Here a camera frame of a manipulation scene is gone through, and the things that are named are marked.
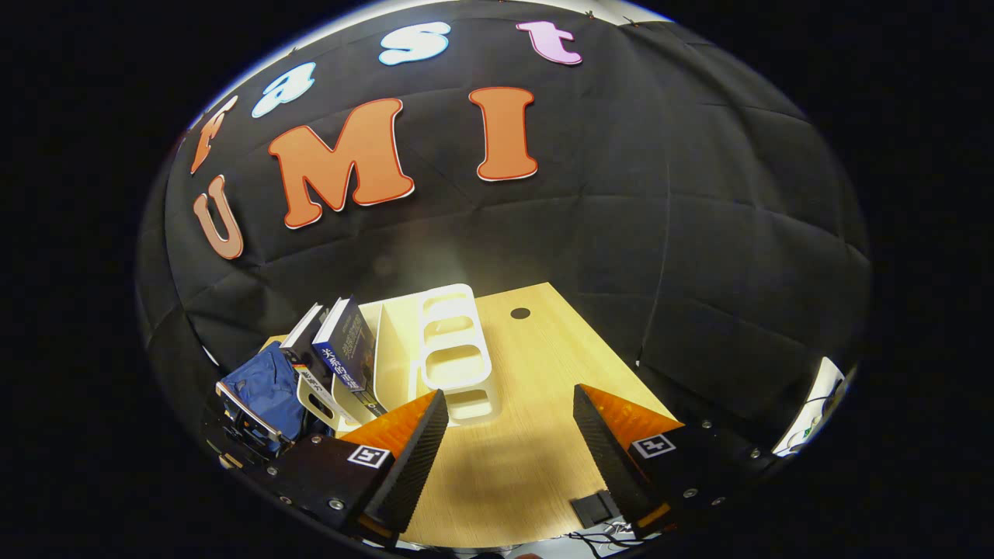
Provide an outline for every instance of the orange letter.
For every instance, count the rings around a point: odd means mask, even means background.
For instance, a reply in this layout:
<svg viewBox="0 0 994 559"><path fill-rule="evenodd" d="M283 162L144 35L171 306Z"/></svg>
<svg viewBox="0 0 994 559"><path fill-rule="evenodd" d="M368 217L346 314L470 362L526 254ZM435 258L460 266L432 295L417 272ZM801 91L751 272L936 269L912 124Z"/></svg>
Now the orange letter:
<svg viewBox="0 0 994 559"><path fill-rule="evenodd" d="M207 194L201 194L193 201L193 213L197 214L200 219L200 227L204 229L204 235L207 236L214 252L221 255L222 258L234 260L242 255L242 248L245 244L242 242L239 224L235 221L235 216L232 215L232 207L228 205L228 198L225 197L225 176L214 177L211 185L207 187L207 191L211 194L211 198L214 198L214 203L218 205L221 221L225 222L229 237L222 239L218 230L215 229L214 222L211 221L211 214L207 211Z"/></svg>
<svg viewBox="0 0 994 559"><path fill-rule="evenodd" d="M214 139L214 136L218 134L218 130L221 129L221 121L225 119L225 113L235 106L235 101L239 100L239 97L235 95L232 100L225 103L218 112L204 124L204 128L200 130L200 143L197 144L197 154L193 157L193 165L190 166L190 174L197 172L197 168L200 164L207 159L207 153L211 151L210 141Z"/></svg>
<svg viewBox="0 0 994 559"><path fill-rule="evenodd" d="M528 155L525 105L535 96L517 88L483 88L470 93L469 100L483 111L486 158L476 168L476 175L487 181L534 175L539 162Z"/></svg>
<svg viewBox="0 0 994 559"><path fill-rule="evenodd" d="M321 218L321 206L307 194L308 184L332 210L342 211L353 167L352 200L360 206L397 200L414 191L414 181L401 170L394 140L394 118L402 108L400 99L357 106L345 119L335 149L328 148L310 126L297 126L272 141L269 153L279 160L286 193L286 227L298 229Z"/></svg>

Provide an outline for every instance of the book spine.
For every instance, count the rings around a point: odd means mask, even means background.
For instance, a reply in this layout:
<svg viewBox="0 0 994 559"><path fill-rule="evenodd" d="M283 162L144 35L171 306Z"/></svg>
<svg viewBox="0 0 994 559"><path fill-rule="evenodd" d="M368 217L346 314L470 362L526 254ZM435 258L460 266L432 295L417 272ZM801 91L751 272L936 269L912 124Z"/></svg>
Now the book spine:
<svg viewBox="0 0 994 559"><path fill-rule="evenodd" d="M349 374L348 369L345 368L345 365L342 365L342 361L335 355L335 351L331 348L330 343L320 342L313 344L313 346L321 359L327 363L328 368L335 373L335 376L342 380L342 384L349 389L349 392L356 392L366 388Z"/></svg>
<svg viewBox="0 0 994 559"><path fill-rule="evenodd" d="M387 409L380 404L380 401L376 399L373 395L372 390L356 390L352 393L366 409L373 413L374 416L380 417L387 413Z"/></svg>
<svg viewBox="0 0 994 559"><path fill-rule="evenodd" d="M346 421L352 423L359 423L358 421L356 421L355 418L352 417L352 415L350 415L348 412L345 411L345 408L343 408L337 402L335 402L335 399L332 398L331 396L331 392L329 392L328 389L325 388L323 384L321 384L321 381L316 376L314 376L313 373L311 373L310 369L307 368L307 365L304 365L303 361L301 361L300 357L297 356L295 352L287 350L285 348L281 348L280 351L282 351L283 355L285 355L286 358L290 361L290 366L293 367L293 370L296 371L298 375L300 375L300 380L302 382L306 382L307 385L311 387L311 390L314 391L314 396L317 397L317 399L320 400L322 404L324 404L325 408L328 408L329 410L334 411L336 414L341 415L342 418L344 418Z"/></svg>

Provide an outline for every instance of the black cable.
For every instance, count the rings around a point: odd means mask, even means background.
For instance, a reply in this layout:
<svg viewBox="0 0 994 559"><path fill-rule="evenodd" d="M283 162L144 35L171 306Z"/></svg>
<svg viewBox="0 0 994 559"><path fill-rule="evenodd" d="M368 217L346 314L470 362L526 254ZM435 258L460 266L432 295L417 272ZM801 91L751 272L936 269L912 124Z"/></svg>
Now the black cable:
<svg viewBox="0 0 994 559"><path fill-rule="evenodd" d="M580 539L580 540L583 540L583 541L589 541L589 542L596 543L596 544L605 544L605 545L612 545L613 544L613 545L616 545L618 547L638 547L639 545L642 545L642 542L643 542L643 540L639 540L639 539L618 540L618 539L614 539L613 537L608 536L608 535L604 535L604 537L606 537L610 541L597 541L595 539L590 539L590 538L583 537L583 536L577 536L577 537L572 537L571 536L570 539Z"/></svg>

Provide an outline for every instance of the pink letter t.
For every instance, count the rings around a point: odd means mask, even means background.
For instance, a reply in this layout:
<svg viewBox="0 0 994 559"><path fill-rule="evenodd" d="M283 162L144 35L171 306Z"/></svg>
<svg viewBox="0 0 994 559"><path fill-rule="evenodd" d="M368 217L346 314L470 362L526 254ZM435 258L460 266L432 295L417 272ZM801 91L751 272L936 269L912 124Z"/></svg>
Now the pink letter t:
<svg viewBox="0 0 994 559"><path fill-rule="evenodd" d="M577 53L568 53L563 48L561 39L573 40L573 34L569 31L560 31L547 21L519 23L515 27L528 32L532 38L532 47L544 59L560 64L579 64L583 60Z"/></svg>

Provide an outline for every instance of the white wall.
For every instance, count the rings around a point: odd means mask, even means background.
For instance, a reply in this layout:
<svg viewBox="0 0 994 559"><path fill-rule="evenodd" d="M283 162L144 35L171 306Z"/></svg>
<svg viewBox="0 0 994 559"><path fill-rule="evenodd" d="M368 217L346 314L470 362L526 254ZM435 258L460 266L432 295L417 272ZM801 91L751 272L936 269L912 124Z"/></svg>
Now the white wall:
<svg viewBox="0 0 994 559"><path fill-rule="evenodd" d="M214 100L212 100L208 105L207 109L210 109L214 105L218 104L232 91L237 89L241 84L244 84L252 76L268 67L272 63L283 58L293 49L299 49L304 46L310 45L311 43L327 37L332 33L341 31L347 27L351 27L358 23L370 20L373 18L380 17L382 15L389 14L391 12L396 12L399 10L406 10L414 6L420 6L422 4L435 4L438 2L457 2L458 0L382 0L380 2L371 2L368 6L354 10L344 16L338 18L337 20L329 22L327 25L308 33L305 36L295 39L286 45L279 47L269 57L263 59L257 66L247 71L245 74L241 75L236 79L233 84L228 87L222 94L219 94ZM588 11L593 12L593 17L602 21L610 22L615 25L625 25L628 20L625 17L630 18L632 21L672 21L666 17L663 17L655 12L632 4L630 2L625 2L624 0L517 0L523 2L530 2L533 4L545 4L547 6L556 6L558 8L563 8L567 10L573 10L579 13L586 13ZM190 127L200 120L200 115L190 123Z"/></svg>

